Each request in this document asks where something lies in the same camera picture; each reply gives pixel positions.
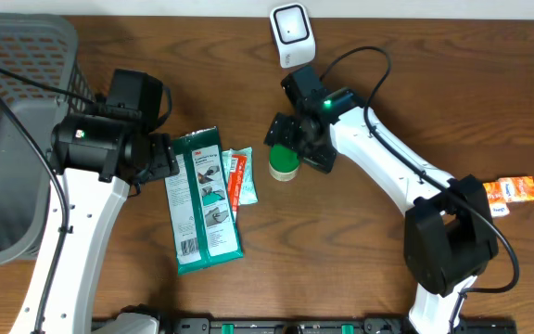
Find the green lid cream jar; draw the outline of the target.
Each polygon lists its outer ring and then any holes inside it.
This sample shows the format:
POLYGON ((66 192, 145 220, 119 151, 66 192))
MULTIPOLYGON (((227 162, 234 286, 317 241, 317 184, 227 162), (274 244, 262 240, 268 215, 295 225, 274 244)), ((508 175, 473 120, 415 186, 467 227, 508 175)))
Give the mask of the green lid cream jar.
POLYGON ((269 172, 277 181, 288 182, 299 172, 300 161, 298 155, 282 145, 271 147, 269 154, 269 172))

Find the teal and orange sachet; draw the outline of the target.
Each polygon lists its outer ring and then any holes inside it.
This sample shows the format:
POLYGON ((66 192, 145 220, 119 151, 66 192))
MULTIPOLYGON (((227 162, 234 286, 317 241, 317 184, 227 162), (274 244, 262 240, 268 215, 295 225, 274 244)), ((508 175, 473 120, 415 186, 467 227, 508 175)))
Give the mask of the teal and orange sachet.
POLYGON ((255 204, 259 201, 253 180, 252 148, 223 151, 222 166, 228 197, 236 216, 240 205, 255 204))

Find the green 3M gloves package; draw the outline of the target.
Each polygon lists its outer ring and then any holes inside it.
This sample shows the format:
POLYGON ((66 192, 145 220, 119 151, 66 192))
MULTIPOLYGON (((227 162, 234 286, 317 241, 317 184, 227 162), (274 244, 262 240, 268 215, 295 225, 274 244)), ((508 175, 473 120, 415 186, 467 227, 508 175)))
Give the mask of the green 3M gloves package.
POLYGON ((177 273, 244 257, 229 200, 216 127, 173 141, 179 173, 164 179, 177 273))

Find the grey plastic mesh basket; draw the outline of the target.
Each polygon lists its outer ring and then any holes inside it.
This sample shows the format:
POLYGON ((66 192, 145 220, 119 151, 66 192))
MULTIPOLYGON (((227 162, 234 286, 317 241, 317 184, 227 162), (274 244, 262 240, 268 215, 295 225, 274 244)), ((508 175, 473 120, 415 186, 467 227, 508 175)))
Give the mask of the grey plastic mesh basket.
MULTIPOLYGON (((0 13, 0 97, 43 153, 53 127, 93 93, 77 60, 78 35, 60 16, 0 13)), ((0 265, 36 257, 49 177, 0 110, 0 265)))

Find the orange tissue packet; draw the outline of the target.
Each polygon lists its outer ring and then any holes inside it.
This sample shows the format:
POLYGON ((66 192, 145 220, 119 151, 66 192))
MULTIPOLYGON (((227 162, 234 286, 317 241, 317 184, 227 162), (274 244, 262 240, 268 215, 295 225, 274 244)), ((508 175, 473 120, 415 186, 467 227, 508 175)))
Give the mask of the orange tissue packet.
POLYGON ((510 213, 502 193, 501 184, 497 181, 483 184, 486 190, 490 213, 493 218, 504 217, 510 213))

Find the small orange box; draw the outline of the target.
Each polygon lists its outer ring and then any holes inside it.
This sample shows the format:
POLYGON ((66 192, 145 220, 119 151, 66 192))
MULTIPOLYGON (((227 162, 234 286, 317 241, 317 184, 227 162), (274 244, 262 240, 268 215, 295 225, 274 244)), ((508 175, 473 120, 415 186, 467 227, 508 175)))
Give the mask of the small orange box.
POLYGON ((534 200, 534 179, 532 176, 504 177, 498 180, 506 202, 528 202, 534 200))

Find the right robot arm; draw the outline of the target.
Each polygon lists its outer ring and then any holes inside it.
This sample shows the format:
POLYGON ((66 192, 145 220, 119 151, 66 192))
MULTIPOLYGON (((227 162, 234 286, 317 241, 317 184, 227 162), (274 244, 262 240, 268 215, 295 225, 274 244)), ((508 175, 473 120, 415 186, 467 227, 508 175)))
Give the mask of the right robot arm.
POLYGON ((418 333, 453 332, 466 294, 477 291, 475 281, 498 253, 482 183, 429 164, 349 88, 284 91, 295 113, 275 116, 265 144, 322 173, 339 155, 365 171, 404 217, 403 257, 417 282, 410 325, 418 333))

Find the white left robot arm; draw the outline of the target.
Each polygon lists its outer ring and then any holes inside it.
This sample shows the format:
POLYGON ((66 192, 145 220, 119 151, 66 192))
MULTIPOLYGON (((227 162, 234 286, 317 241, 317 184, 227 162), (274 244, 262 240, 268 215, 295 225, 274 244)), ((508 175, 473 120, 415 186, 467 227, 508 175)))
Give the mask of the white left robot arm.
POLYGON ((14 333, 88 333, 111 230, 134 185, 177 174, 166 118, 73 113, 52 131, 41 247, 14 333))

